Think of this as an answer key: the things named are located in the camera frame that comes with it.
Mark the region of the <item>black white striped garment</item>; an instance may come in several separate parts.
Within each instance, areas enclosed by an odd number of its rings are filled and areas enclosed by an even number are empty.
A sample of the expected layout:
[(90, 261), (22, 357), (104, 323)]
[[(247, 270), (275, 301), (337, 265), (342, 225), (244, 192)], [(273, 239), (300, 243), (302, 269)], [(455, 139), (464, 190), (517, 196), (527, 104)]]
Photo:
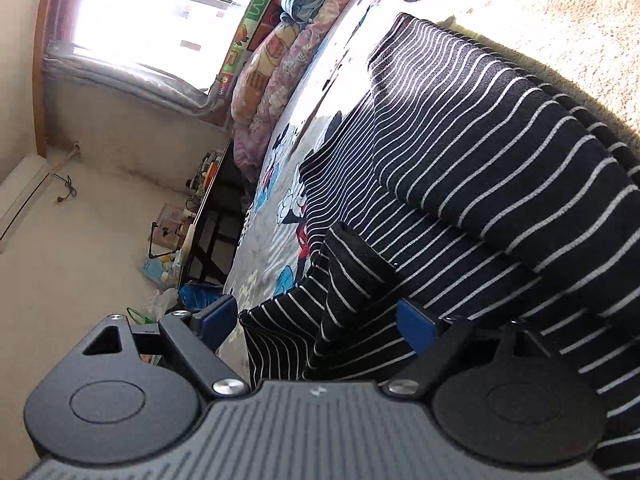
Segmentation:
[(523, 321), (603, 399), (594, 461), (639, 474), (639, 164), (568, 96), (400, 14), (370, 88), (300, 165), (310, 265), (244, 311), (250, 381), (386, 382), (435, 318)]

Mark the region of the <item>cluttered dark side table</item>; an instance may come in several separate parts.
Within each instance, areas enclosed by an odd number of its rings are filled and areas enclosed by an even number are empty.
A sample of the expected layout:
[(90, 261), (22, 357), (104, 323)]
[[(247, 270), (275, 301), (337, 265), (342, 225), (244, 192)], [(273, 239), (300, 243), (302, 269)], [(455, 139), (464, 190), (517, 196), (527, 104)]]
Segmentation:
[(165, 205), (151, 224), (141, 272), (161, 290), (190, 282), (223, 285), (239, 246), (245, 186), (232, 142), (205, 155), (188, 188), (184, 206)]

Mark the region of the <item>purple floral folded quilt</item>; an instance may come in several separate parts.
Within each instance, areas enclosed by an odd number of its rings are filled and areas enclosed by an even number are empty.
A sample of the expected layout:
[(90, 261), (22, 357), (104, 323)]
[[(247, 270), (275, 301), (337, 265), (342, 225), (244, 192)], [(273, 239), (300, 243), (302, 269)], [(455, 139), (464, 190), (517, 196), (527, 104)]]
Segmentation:
[(300, 32), (267, 84), (248, 126), (233, 119), (233, 159), (244, 179), (258, 180), (274, 128), (314, 54), (349, 0), (324, 0), (317, 15)]

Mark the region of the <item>yellow patterned pillow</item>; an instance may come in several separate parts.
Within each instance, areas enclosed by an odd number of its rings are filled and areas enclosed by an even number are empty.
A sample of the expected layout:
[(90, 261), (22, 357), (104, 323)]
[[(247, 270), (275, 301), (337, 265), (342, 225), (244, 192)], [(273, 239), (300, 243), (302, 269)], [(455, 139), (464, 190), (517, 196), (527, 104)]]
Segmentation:
[(253, 120), (269, 79), (299, 32), (296, 23), (279, 23), (245, 63), (234, 86), (230, 106), (231, 117), (237, 124), (248, 126)]

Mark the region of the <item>beige window curtain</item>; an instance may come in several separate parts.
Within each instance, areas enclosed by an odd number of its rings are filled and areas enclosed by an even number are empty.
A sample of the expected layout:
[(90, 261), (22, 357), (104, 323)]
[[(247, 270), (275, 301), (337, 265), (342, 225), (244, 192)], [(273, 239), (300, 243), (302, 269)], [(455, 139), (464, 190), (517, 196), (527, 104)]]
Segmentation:
[(43, 55), (43, 70), (52, 77), (102, 84), (175, 112), (203, 117), (222, 107), (217, 77), (208, 90), (153, 68), (96, 53), (65, 41), (51, 41)]

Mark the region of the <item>colourful alphabet foam mat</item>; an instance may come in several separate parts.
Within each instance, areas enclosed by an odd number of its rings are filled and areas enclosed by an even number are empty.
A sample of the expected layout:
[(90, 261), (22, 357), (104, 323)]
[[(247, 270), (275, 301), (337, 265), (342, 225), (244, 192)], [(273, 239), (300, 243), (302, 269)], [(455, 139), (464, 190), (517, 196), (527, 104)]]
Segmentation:
[(248, 56), (279, 21), (280, 0), (250, 0), (217, 76), (217, 98), (226, 100)]

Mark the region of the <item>white wall air conditioner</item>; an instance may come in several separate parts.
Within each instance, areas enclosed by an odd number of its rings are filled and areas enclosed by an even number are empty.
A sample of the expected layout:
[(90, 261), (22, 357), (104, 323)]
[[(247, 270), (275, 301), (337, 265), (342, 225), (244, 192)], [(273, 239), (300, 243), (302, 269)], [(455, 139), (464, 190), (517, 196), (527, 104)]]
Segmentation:
[(6, 251), (30, 207), (50, 183), (50, 170), (47, 159), (29, 154), (1, 182), (1, 252)]

